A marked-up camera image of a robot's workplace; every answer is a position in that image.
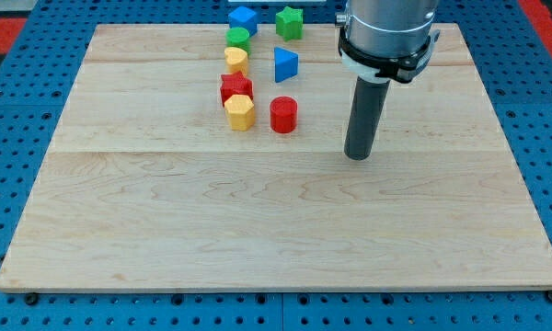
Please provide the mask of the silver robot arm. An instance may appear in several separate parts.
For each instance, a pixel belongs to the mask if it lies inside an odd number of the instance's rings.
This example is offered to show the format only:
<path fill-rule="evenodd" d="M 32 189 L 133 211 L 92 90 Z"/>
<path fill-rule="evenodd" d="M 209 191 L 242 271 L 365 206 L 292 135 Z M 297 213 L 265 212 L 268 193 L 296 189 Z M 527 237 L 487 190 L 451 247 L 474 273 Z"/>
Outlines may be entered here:
<path fill-rule="evenodd" d="M 439 0 L 348 0 L 335 15 L 342 63 L 363 81 L 410 83 L 428 65 L 440 31 Z"/>

